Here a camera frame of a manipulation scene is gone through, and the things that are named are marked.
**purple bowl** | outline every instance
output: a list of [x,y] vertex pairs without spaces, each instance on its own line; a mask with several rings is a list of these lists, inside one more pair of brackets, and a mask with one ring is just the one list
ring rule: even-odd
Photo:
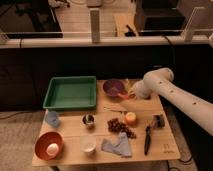
[[110,97],[118,97],[118,93],[123,93],[125,87],[120,80],[109,79],[104,82],[103,90]]

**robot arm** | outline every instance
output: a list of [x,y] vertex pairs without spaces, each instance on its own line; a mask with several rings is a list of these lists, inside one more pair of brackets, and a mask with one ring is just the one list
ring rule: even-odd
[[171,83],[173,78],[169,68],[150,71],[132,90],[137,98],[143,99],[149,98],[152,91],[158,93],[213,135],[213,104],[178,88]]

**food item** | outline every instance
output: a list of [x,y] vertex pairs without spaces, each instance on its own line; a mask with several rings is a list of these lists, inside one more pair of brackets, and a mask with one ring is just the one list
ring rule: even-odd
[[124,121],[127,125],[135,125],[137,122],[136,114],[133,112],[128,112],[125,114]]
[[118,118],[113,118],[107,123],[110,132],[126,132],[128,138],[136,138],[136,134],[125,123],[120,122]]
[[47,154],[50,156],[55,156],[58,153],[59,147],[58,144],[52,143],[47,147]]

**towel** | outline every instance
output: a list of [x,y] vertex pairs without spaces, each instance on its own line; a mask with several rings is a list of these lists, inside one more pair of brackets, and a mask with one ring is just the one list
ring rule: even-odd
[[58,115],[56,111],[48,111],[44,119],[49,125],[56,128],[60,124]]
[[125,132],[119,133],[118,140],[115,144],[112,144],[107,139],[103,139],[101,150],[120,155],[121,157],[132,156],[129,140]]

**green tray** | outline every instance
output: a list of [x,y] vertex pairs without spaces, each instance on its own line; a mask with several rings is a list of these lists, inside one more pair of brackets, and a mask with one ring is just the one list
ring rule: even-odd
[[43,108],[49,110],[81,110],[96,107],[96,77],[53,77]]

